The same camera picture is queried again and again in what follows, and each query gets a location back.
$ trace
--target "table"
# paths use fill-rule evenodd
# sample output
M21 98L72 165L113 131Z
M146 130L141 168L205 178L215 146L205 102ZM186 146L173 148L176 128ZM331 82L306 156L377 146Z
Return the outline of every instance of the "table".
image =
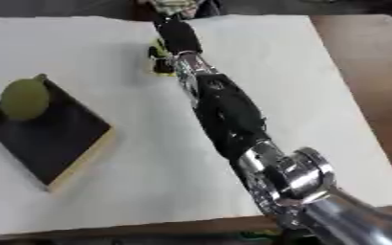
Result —
M313 16L312 20L392 163L392 17L386 15ZM392 207L384 209L392 212ZM267 228L275 228L274 223L266 217L255 216L39 234L8 234L0 235L0 239L230 233Z

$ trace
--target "shiny metal surface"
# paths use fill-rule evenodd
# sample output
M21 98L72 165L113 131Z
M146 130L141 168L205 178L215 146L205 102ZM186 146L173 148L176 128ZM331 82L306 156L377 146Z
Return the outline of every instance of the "shiny metal surface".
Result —
M276 214L280 224L292 229L301 228L304 206L324 198L335 183L333 169L310 148L286 156L273 142L263 141L247 150L239 165L261 212Z
M251 172L261 172L267 165L274 164L285 157L271 141L260 142L248 149L239 159L240 165Z
M192 106L196 107L199 101L197 76L217 74L217 69L193 52L181 52L169 59Z
M392 245L392 215L331 187L306 206L301 219L325 244Z

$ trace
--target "chrome cylinder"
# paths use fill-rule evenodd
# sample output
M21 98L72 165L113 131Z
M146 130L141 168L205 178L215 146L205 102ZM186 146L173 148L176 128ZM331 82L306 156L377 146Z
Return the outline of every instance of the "chrome cylinder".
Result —
M392 215L335 187L301 215L302 223L325 244L392 245Z

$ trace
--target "green ball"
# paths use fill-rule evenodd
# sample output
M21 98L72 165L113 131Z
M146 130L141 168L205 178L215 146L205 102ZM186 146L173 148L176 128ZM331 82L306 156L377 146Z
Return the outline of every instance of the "green ball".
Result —
M41 116L49 102L49 91L40 79L19 79L1 94L0 108L10 120L23 122Z

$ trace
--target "yellow object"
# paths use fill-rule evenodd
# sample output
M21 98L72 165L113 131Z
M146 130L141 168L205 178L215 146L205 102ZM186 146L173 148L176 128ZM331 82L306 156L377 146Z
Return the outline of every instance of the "yellow object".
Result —
M0 108L10 120L28 121L41 116L49 107L50 95L44 76L19 79L1 94Z

